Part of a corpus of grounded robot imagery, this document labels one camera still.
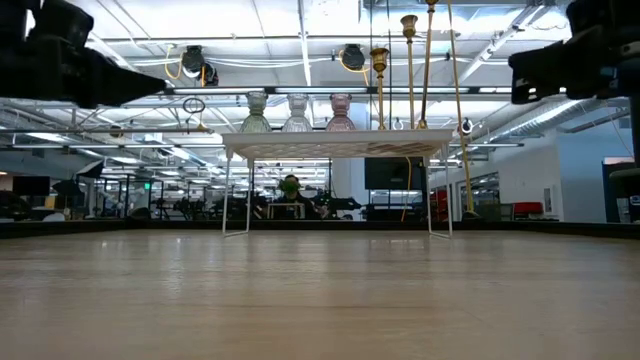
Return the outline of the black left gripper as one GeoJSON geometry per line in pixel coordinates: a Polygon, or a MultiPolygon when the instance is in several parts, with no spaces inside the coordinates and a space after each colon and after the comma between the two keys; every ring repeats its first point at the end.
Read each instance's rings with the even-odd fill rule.
{"type": "Polygon", "coordinates": [[[163,92],[164,80],[119,67],[101,53],[57,46],[0,50],[0,97],[120,106],[163,92]]]}

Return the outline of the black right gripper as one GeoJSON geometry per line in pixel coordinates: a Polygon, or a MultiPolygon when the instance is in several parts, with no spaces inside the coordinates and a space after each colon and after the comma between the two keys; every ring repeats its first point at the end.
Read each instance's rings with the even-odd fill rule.
{"type": "Polygon", "coordinates": [[[511,103],[538,102],[562,88],[575,100],[640,96],[640,0],[574,0],[566,15],[566,43],[508,58],[511,103]]]}

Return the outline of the grey ribbed glass vase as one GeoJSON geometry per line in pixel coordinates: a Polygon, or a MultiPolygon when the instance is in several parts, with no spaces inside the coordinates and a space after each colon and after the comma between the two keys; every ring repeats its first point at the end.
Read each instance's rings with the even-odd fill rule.
{"type": "Polygon", "coordinates": [[[249,115],[243,120],[241,133],[271,132],[271,125],[264,116],[268,95],[264,91],[250,91],[246,94],[249,115]]]}

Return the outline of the clear glass candle holder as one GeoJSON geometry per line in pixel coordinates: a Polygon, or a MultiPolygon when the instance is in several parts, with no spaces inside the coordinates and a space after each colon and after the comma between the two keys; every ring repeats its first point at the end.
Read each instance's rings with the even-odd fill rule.
{"type": "Polygon", "coordinates": [[[282,126],[282,132],[312,132],[313,127],[306,117],[309,97],[304,93],[287,95],[290,116],[282,126]]]}

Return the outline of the pink glass candle holder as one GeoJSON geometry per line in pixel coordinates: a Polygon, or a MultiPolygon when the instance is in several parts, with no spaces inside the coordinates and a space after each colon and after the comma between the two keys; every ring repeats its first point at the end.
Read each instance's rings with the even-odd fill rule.
{"type": "Polygon", "coordinates": [[[346,132],[356,129],[356,126],[349,117],[351,99],[352,96],[346,93],[334,93],[330,95],[333,117],[326,126],[328,132],[346,132]]]}

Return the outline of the very tall gold candlestick holder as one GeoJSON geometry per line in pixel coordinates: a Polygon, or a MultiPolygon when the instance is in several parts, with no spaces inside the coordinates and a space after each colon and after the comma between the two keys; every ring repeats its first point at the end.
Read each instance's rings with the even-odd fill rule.
{"type": "Polygon", "coordinates": [[[450,54],[452,60],[453,67],[453,86],[455,89],[455,97],[456,97],[456,111],[457,111],[457,123],[458,123],[458,135],[460,139],[460,149],[462,151],[462,163],[464,169],[465,176],[465,192],[466,192],[466,209],[462,212],[462,221],[463,222],[479,222],[481,220],[481,216],[475,211],[474,202],[473,202],[473,194],[472,194],[472,186],[471,186],[471,177],[470,177],[470,166],[468,161],[468,152],[465,140],[465,134],[463,133],[463,121],[462,121],[462,111],[461,111],[461,92],[459,85],[459,76],[458,76],[458,66],[457,66],[457,53],[455,48],[455,31],[454,31],[454,22],[453,22],[453,5],[452,0],[446,0],[447,3],[447,14],[449,21],[449,36],[450,36],[450,54]]]}

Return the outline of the medium gold candlestick holder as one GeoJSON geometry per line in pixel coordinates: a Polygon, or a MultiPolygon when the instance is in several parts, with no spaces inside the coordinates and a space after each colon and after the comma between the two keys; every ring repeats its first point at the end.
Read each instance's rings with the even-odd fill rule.
{"type": "Polygon", "coordinates": [[[414,129],[416,126],[415,120],[415,100],[414,100],[414,71],[413,71],[413,38],[416,34],[416,22],[418,17],[416,15],[406,15],[401,18],[401,24],[403,26],[403,35],[406,39],[407,45],[407,66],[408,66],[408,95],[409,95],[409,109],[410,109],[410,128],[414,129]]]}

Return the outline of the small dark monitor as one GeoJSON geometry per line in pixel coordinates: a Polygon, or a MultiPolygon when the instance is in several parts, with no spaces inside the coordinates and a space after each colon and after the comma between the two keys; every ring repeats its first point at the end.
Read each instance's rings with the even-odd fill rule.
{"type": "Polygon", "coordinates": [[[12,192],[19,196],[48,196],[51,180],[49,176],[14,176],[12,192]]]}

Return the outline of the red cabinet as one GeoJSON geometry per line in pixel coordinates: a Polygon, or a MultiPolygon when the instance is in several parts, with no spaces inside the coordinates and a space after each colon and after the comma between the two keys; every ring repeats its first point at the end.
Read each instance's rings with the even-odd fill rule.
{"type": "Polygon", "coordinates": [[[544,214],[544,206],[541,202],[516,202],[513,204],[515,218],[530,218],[544,214]]]}

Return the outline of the short gold candlestick holder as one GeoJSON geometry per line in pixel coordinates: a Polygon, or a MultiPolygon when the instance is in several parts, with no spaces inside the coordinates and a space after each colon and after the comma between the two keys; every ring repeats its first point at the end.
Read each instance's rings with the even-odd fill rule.
{"type": "Polygon", "coordinates": [[[377,94],[378,94],[378,117],[380,131],[386,130],[384,118],[384,72],[387,68],[387,57],[389,50],[386,48],[375,48],[370,52],[372,58],[372,68],[376,72],[377,94]]]}

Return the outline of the person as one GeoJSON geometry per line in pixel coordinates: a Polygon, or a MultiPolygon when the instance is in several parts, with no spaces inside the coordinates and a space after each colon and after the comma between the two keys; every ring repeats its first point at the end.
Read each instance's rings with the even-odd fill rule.
{"type": "Polygon", "coordinates": [[[280,182],[279,189],[282,196],[273,202],[272,207],[275,220],[320,220],[323,217],[323,210],[301,194],[301,185],[295,175],[287,175],[280,182]]]}

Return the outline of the black aluminium table frame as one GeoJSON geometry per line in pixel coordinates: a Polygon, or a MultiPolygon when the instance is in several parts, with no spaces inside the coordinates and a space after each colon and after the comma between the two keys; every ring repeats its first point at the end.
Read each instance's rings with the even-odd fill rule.
{"type": "MultiPolygon", "coordinates": [[[[230,221],[229,230],[268,231],[434,231],[446,230],[445,223],[428,225],[420,222],[393,221],[270,221],[257,220],[249,224],[230,221]]],[[[220,221],[138,221],[138,220],[85,220],[65,222],[9,222],[0,223],[0,239],[49,236],[75,233],[109,232],[120,230],[218,230],[220,221]]],[[[621,223],[570,223],[557,221],[512,222],[455,222],[455,231],[528,231],[562,235],[590,236],[640,240],[640,224],[621,223]]]]}

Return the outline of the black wall monitor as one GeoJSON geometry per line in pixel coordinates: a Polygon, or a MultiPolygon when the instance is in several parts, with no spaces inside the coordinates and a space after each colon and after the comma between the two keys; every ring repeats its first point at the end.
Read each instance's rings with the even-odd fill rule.
{"type": "Polygon", "coordinates": [[[367,190],[425,190],[426,170],[421,157],[366,158],[367,190]]]}

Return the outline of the black overhead frame bar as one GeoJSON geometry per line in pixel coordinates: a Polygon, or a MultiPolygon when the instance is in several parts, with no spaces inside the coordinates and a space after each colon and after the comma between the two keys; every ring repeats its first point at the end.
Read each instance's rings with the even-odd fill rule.
{"type": "MultiPolygon", "coordinates": [[[[456,89],[451,86],[427,87],[428,94],[454,95],[456,91],[460,94],[511,94],[510,87],[460,87],[456,89]]],[[[364,86],[279,86],[279,87],[175,87],[167,88],[163,95],[237,95],[251,91],[262,91],[266,94],[289,94],[289,93],[306,93],[306,94],[331,94],[331,93],[349,93],[349,94],[373,94],[377,92],[376,87],[364,86]]]]}

